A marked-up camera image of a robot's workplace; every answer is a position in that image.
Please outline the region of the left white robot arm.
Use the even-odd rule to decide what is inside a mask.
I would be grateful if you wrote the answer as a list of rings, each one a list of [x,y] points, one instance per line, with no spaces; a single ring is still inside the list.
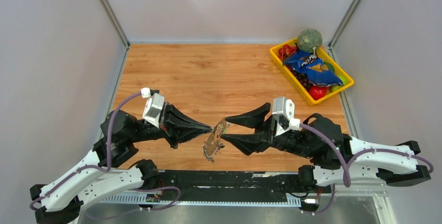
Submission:
[[[181,113],[168,102],[149,99],[142,118],[138,119],[117,107],[101,124],[103,137],[62,177],[30,188],[37,223],[70,223],[82,211],[109,196],[125,190],[162,190],[157,166],[142,159],[130,169],[101,180],[101,176],[134,156],[137,142],[165,139],[177,148],[212,127]]]

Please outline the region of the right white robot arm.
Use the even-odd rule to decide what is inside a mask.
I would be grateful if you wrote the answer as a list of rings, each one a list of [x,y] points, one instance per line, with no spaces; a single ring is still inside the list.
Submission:
[[[416,141],[389,146],[344,134],[330,119],[312,114],[306,120],[294,116],[294,102],[276,98],[250,112],[226,121],[253,129],[252,134],[222,134],[245,155],[275,148],[306,158],[298,170],[297,185],[304,191],[336,183],[350,186],[357,180],[383,180],[388,186],[407,187],[430,179],[434,166],[419,156]]]

